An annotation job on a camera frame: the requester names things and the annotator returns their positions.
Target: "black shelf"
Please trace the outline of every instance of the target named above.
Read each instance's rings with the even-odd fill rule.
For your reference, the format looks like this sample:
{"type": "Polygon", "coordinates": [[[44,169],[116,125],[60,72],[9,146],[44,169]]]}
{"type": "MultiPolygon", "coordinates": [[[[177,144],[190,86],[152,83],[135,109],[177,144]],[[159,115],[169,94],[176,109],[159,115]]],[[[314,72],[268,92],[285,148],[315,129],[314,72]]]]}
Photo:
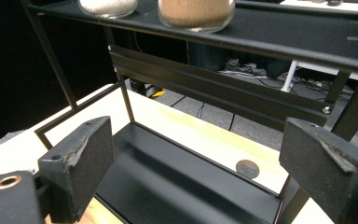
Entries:
{"type": "Polygon", "coordinates": [[[273,223],[277,194],[137,123],[113,136],[97,195],[130,223],[273,223]]]}
{"type": "Polygon", "coordinates": [[[230,25],[216,34],[204,34],[163,26],[155,0],[139,1],[134,13],[117,20],[86,15],[77,1],[28,8],[71,20],[358,72],[358,13],[240,2],[230,25]]]}

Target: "jar of sand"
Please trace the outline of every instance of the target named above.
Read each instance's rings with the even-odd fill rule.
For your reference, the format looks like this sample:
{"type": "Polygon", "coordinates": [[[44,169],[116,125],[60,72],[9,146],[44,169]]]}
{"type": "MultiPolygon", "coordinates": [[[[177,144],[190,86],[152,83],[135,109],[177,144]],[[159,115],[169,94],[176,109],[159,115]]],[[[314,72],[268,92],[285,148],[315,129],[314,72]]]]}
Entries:
{"type": "Polygon", "coordinates": [[[222,30],[234,11],[235,0],[158,0],[158,14],[164,25],[193,32],[222,30]]]}
{"type": "Polygon", "coordinates": [[[138,6],[138,0],[77,0],[80,9],[93,16],[121,18],[130,15],[138,6]]]}

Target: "wooden surface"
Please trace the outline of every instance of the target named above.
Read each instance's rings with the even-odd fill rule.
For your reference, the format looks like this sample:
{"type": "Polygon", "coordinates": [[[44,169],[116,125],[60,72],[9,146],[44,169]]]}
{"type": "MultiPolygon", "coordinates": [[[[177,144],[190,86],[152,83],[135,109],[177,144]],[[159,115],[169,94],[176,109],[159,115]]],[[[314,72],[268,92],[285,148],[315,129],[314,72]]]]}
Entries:
{"type": "MultiPolygon", "coordinates": [[[[235,165],[240,160],[251,160],[260,169],[260,176],[255,181],[276,192],[281,190],[287,173],[278,162],[278,151],[144,98],[139,94],[130,92],[130,98],[135,119],[138,122],[229,169],[235,170],[235,165]]],[[[34,134],[34,130],[68,109],[65,108],[60,113],[1,145],[0,174],[24,169],[37,170],[36,161],[46,152],[46,149],[34,134]]],[[[71,117],[48,132],[47,137],[53,145],[56,145],[81,123],[100,116],[111,116],[112,133],[116,133],[130,122],[121,91],[110,93],[94,105],[71,117]]],[[[94,200],[80,223],[119,223],[119,221],[94,200]]],[[[294,223],[331,223],[331,221],[313,200],[309,200],[294,223]]]]}

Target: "black metal tray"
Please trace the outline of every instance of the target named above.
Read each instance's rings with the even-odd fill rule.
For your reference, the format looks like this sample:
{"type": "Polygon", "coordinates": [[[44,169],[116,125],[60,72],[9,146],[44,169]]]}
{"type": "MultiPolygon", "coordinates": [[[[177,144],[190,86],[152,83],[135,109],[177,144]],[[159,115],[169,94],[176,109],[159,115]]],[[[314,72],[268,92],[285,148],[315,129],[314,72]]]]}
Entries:
{"type": "Polygon", "coordinates": [[[136,123],[113,136],[116,160],[97,190],[131,223],[272,223],[278,195],[136,123]]]}

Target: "metal screw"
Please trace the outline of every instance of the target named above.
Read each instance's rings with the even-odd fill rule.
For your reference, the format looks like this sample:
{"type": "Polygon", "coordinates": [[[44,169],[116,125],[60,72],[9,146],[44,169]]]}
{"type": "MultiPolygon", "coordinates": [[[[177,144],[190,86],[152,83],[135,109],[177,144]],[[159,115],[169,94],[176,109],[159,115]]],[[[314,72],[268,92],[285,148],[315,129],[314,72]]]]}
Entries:
{"type": "Polygon", "coordinates": [[[322,109],[322,112],[324,112],[325,114],[331,114],[331,107],[330,106],[325,106],[322,109]]]}

